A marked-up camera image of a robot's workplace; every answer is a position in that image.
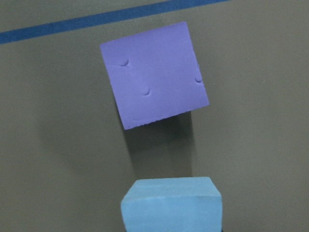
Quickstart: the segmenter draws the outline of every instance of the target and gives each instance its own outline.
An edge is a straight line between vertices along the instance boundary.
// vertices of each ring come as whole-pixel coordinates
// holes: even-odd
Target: top face of blue block
[[[221,197],[221,194],[209,177],[143,179],[134,183],[123,201],[178,196]]]
[[[209,105],[187,23],[100,48],[125,129]]]

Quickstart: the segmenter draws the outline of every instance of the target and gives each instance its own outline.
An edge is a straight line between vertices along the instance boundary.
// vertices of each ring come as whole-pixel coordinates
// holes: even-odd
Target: blue stripe
[[[60,32],[93,27],[123,20],[161,14],[228,0],[168,0],[160,3],[127,8],[118,11],[47,23],[28,28],[0,32],[0,44],[51,35]]]

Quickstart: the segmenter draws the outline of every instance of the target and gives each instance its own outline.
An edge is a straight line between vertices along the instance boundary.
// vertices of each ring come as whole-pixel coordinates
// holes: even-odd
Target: purple square
[[[186,22],[100,48],[125,130],[209,105]]]

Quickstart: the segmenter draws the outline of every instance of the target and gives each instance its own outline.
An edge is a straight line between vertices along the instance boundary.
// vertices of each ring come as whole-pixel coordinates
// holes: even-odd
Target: blue block
[[[126,232],[221,232],[222,198],[209,177],[144,179],[121,202]]]

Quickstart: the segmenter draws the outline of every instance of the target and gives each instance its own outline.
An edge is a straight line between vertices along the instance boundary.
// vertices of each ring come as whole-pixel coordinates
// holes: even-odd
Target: cube
[[[100,48],[125,130],[209,105],[187,23]]]
[[[209,177],[144,179],[121,202],[126,232],[221,232],[221,194]]]

